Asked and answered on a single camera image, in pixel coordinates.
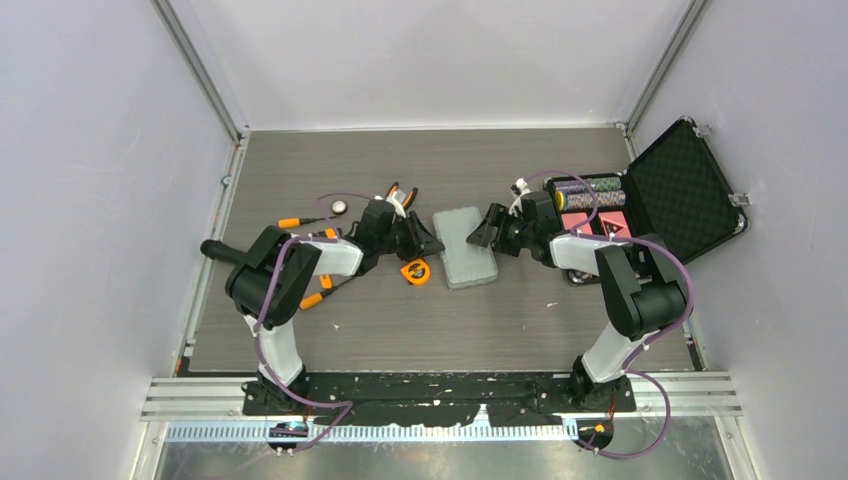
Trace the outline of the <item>orange tape measure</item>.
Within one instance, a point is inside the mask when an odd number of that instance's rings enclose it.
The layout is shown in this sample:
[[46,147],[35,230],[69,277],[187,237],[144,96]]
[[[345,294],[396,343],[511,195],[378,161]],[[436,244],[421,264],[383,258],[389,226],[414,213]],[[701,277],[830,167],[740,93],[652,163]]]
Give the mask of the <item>orange tape measure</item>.
[[424,259],[415,259],[400,269],[400,273],[408,284],[423,286],[431,277],[431,267]]

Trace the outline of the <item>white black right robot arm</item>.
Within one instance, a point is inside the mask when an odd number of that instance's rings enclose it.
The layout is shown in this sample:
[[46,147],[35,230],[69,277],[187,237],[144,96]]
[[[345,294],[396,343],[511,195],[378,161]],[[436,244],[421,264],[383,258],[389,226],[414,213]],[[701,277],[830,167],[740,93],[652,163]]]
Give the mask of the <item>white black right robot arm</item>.
[[656,235],[604,237],[564,228],[560,207],[545,192],[518,197],[512,207],[491,204],[467,243],[534,260],[559,270],[589,273],[600,281],[607,324],[574,362],[570,392],[584,410],[611,395],[634,359],[693,310],[691,279]]

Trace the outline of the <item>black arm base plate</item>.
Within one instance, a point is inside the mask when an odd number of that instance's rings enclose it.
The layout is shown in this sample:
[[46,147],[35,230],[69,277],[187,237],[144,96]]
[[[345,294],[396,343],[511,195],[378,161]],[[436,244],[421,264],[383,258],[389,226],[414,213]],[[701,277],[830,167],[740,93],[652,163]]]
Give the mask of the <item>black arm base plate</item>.
[[564,414],[636,409],[626,378],[584,387],[550,372],[303,373],[287,390],[262,376],[241,390],[247,416],[297,415],[322,426],[467,426],[480,412],[496,427],[546,426]]

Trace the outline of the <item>orange black pliers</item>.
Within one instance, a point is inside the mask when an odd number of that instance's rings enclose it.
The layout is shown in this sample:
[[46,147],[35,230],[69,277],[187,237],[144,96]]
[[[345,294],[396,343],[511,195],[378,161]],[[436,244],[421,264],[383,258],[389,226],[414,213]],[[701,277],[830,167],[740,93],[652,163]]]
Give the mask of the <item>orange black pliers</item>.
[[400,189],[400,184],[398,182],[394,182],[385,196],[394,194],[396,198],[403,204],[405,210],[407,211],[413,205],[417,197],[418,191],[419,189],[417,187],[413,187],[409,192],[404,192]]

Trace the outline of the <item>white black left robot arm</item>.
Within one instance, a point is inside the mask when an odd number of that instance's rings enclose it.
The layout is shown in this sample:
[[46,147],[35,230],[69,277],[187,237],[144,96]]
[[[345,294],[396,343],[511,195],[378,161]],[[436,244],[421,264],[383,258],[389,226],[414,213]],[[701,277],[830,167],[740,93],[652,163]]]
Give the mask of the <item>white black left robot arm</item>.
[[298,412],[307,398],[299,381],[306,367],[297,350],[294,318],[313,278],[357,278],[385,255],[410,263],[444,249],[416,212],[384,198],[370,200],[350,230],[334,237],[269,226],[245,252],[212,241],[202,246],[206,256],[233,266],[225,293],[257,343],[259,375],[271,384],[268,400],[284,414]]

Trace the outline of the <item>grey plastic tool case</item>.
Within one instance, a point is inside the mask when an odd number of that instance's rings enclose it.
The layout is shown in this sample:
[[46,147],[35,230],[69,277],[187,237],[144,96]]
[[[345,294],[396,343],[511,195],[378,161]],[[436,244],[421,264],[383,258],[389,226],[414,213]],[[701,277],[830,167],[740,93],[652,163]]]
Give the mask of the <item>grey plastic tool case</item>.
[[450,290],[484,286],[498,278],[494,254],[487,248],[467,242],[467,237],[482,220],[480,210],[474,206],[444,210],[433,215],[436,237],[444,246],[440,258]]

